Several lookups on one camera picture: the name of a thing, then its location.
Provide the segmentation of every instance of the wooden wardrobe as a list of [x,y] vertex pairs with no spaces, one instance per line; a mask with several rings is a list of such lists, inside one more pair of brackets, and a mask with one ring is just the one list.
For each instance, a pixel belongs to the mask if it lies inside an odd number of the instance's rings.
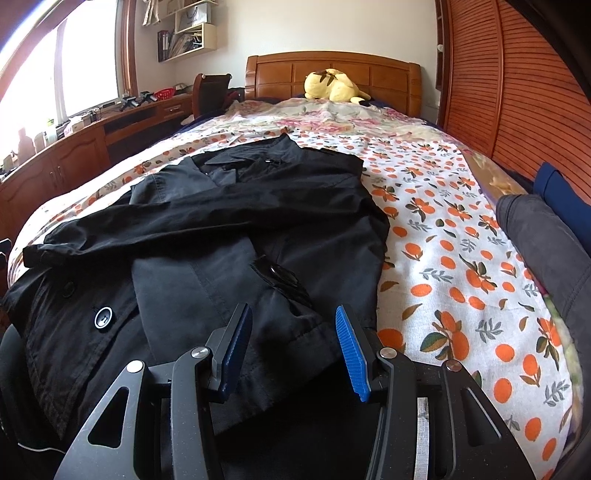
[[591,105],[544,37],[505,0],[441,0],[439,124],[534,178],[547,161],[591,203]]

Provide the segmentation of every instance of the window frame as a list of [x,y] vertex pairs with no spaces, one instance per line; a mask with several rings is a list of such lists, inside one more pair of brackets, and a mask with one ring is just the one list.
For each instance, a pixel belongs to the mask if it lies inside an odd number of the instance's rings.
[[[0,102],[6,95],[8,87],[15,75],[33,52],[37,44],[52,30],[57,28],[56,60],[54,62],[54,86],[56,88],[56,124],[68,119],[63,98],[63,82],[61,78],[61,45],[68,15],[85,0],[61,0],[55,3],[35,23],[25,35],[15,51],[10,55],[4,66],[0,66]],[[137,0],[118,0],[115,20],[115,62],[117,89],[120,97],[137,95],[137,76],[135,72],[135,9]],[[100,105],[117,99],[105,99]]]

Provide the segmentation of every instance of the floral bedsheet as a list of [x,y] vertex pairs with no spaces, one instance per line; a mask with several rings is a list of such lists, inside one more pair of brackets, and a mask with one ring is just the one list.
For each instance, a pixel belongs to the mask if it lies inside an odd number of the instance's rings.
[[[571,419],[580,414],[580,367],[564,323],[550,313],[480,185],[497,194],[518,187],[490,160],[394,110],[305,99],[235,103],[225,115],[40,207],[15,243],[9,284],[26,270],[24,246],[42,242],[62,222],[111,205],[146,175],[186,155],[285,132],[302,147],[358,156],[363,184],[390,219],[378,286],[383,343],[416,361],[462,361],[537,478],[549,478],[569,431],[572,437],[576,430]],[[425,468],[426,460],[419,465]]]

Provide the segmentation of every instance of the bed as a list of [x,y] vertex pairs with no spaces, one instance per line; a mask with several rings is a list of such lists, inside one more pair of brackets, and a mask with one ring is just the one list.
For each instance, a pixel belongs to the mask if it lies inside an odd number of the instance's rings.
[[[306,75],[329,67],[393,108],[294,98],[303,92]],[[286,133],[301,147],[357,155],[364,163],[363,185],[391,225],[378,287],[382,342],[416,361],[462,361],[506,420],[537,478],[549,478],[576,439],[582,416],[576,350],[551,300],[495,220],[498,198],[524,191],[491,160],[416,118],[420,72],[417,64],[359,53],[250,57],[244,103],[40,207],[11,252],[9,285],[26,270],[24,246],[42,242],[63,222],[106,208],[187,155]],[[256,100],[262,97],[281,102]],[[427,406],[420,408],[424,417]],[[419,461],[419,475],[426,474],[426,462]]]

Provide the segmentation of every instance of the yellow plush toy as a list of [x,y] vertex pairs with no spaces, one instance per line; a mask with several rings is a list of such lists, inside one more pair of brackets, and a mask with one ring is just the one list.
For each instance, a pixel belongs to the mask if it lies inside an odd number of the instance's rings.
[[324,98],[332,102],[359,103],[371,97],[359,90],[349,77],[335,69],[312,72],[306,77],[304,91],[307,99]]

